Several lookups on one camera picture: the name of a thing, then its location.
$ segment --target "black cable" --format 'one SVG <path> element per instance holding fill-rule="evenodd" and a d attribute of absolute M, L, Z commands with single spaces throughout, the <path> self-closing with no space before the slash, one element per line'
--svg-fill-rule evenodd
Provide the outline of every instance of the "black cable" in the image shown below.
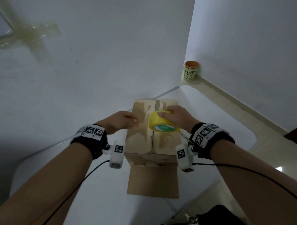
<path fill-rule="evenodd" d="M 192 163 L 192 165 L 223 166 L 223 167 L 233 167 L 233 168 L 244 169 L 244 170 L 250 171 L 252 173 L 258 174 L 258 175 L 260 175 L 262 177 L 265 177 L 266 179 L 272 181 L 273 183 L 275 183 L 276 185 L 278 185 L 279 187 L 281 187 L 282 189 L 284 189 L 286 192 L 288 192 L 290 195 L 292 195 L 295 199 L 297 199 L 297 196 L 293 192 L 291 192 L 289 189 L 287 189 L 286 187 L 284 187 L 283 185 L 281 185 L 277 181 L 271 179 L 270 177 L 267 177 L 266 175 L 264 175 L 262 173 L 259 173 L 257 171 L 254 171 L 252 169 L 248 169 L 248 168 L 241 167 L 241 166 L 236 166 L 236 165 L 222 164 L 222 163 L 214 163 L 214 164 L 209 164 L 209 163 Z"/>
<path fill-rule="evenodd" d="M 88 178 L 88 176 L 91 175 L 92 172 L 94 172 L 99 166 L 101 166 L 103 163 L 101 163 L 100 165 L 98 165 L 95 169 L 93 169 L 77 186 L 76 188 L 68 195 L 67 198 L 65 198 L 65 200 L 59 205 L 58 208 L 56 208 L 56 210 L 47 218 L 47 220 L 42 224 L 42 225 L 46 225 L 48 221 L 50 221 L 50 219 L 55 215 L 55 213 L 62 207 L 62 205 L 71 197 L 71 195 L 79 188 L 79 186 Z"/>

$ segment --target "person's left arm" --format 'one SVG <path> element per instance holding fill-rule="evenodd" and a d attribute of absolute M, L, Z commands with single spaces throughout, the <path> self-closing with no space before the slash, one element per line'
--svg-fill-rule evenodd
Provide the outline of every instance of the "person's left arm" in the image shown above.
<path fill-rule="evenodd" d="M 97 125 L 107 134 L 138 126 L 131 112 L 119 111 Z M 0 224 L 27 225 L 43 222 L 84 179 L 92 154 L 80 143 L 73 143 L 27 180 L 1 207 Z M 77 191 L 47 223 L 63 224 Z"/>

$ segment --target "person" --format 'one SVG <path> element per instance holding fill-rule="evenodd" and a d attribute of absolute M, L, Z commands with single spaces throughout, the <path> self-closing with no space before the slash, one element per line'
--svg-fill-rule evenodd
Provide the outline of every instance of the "person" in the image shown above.
<path fill-rule="evenodd" d="M 168 106 L 173 114 L 159 112 L 176 126 L 193 133 L 200 123 L 181 106 Z M 131 112 L 119 111 L 95 124 L 107 134 L 139 125 Z M 297 194 L 297 181 L 269 166 L 231 141 L 221 139 L 210 149 L 214 163 L 238 165 L 265 174 Z M 27 180 L 0 208 L 0 224 L 43 224 L 85 177 L 93 156 L 74 142 Z M 252 224 L 296 224 L 297 200 L 270 180 L 246 170 L 217 166 L 236 201 Z M 63 224 L 78 190 L 47 223 Z"/>

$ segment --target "black wristband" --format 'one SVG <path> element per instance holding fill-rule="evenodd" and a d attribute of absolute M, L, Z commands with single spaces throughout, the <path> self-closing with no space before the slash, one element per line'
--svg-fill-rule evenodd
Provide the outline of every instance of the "black wristband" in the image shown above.
<path fill-rule="evenodd" d="M 80 143 L 88 148 L 92 154 L 93 160 L 99 158 L 102 155 L 102 149 L 107 145 L 107 136 L 106 132 L 103 132 L 101 141 L 97 141 L 88 137 L 76 137 L 74 138 L 70 144 L 72 143 Z"/>
<path fill-rule="evenodd" d="M 206 145 L 204 148 L 200 147 L 198 144 L 196 144 L 196 143 L 192 140 L 192 138 L 193 138 L 195 132 L 196 132 L 199 128 L 201 128 L 201 127 L 203 126 L 203 124 L 205 124 L 205 123 L 198 123 L 198 124 L 196 124 L 196 125 L 193 127 L 193 129 L 192 129 L 192 135 L 191 135 L 191 137 L 190 137 L 190 142 L 193 144 L 194 150 L 195 150 L 196 152 L 198 152 L 198 157 L 199 157 L 199 158 L 210 159 L 210 160 L 211 160 L 210 150 L 211 150 L 212 146 L 213 146 L 216 142 L 218 142 L 219 140 L 225 139 L 225 140 L 228 140 L 228 141 L 230 141 L 230 142 L 232 142 L 232 143 L 235 144 L 234 139 L 233 139 L 228 133 L 226 133 L 226 132 L 224 132 L 224 131 L 221 131 L 221 132 L 216 133 L 216 134 L 213 136 L 213 138 L 210 138 L 210 139 L 208 140 L 208 142 L 207 142 L 207 145 Z"/>

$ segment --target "brown cardboard box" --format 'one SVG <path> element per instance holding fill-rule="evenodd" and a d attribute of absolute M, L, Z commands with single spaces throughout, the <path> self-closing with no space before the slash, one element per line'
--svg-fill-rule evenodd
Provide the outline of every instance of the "brown cardboard box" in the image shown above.
<path fill-rule="evenodd" d="M 129 129 L 125 157 L 131 165 L 128 194 L 178 198 L 175 147 L 181 144 L 180 133 L 160 133 L 149 129 L 149 115 L 177 105 L 176 100 L 137 100 L 132 113 L 139 126 Z"/>

